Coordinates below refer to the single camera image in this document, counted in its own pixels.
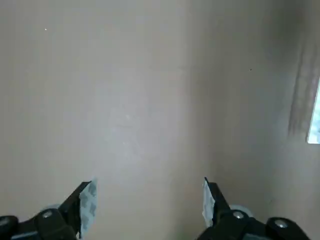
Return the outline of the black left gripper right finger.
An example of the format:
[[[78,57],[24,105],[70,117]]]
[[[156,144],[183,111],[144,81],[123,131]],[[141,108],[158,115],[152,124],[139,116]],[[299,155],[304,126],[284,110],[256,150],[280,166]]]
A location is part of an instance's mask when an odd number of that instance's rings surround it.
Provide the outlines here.
[[[200,240],[308,240],[294,221],[270,217],[265,223],[253,217],[241,205],[230,205],[216,182],[205,177],[203,182],[202,216],[206,229]]]

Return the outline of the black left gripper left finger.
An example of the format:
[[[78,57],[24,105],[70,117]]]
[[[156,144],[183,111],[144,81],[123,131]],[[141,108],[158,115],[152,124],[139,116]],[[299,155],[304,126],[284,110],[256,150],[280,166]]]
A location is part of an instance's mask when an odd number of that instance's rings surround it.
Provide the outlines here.
[[[63,203],[47,207],[20,222],[14,215],[0,217],[2,240],[83,240],[98,207],[97,180],[83,181]]]

